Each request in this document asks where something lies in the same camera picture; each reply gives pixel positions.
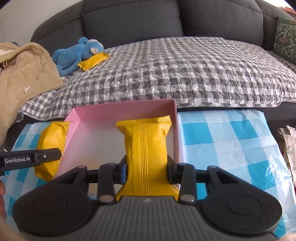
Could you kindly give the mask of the person's hand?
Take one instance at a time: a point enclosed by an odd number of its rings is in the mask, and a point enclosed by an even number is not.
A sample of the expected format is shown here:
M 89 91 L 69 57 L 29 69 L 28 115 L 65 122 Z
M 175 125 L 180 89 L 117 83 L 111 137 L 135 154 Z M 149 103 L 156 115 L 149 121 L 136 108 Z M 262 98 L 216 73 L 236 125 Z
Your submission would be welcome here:
M 0 181 L 0 215 L 2 219 L 6 219 L 6 211 L 5 211 L 5 203 L 4 203 L 4 195 L 6 193 L 6 187 L 3 181 Z

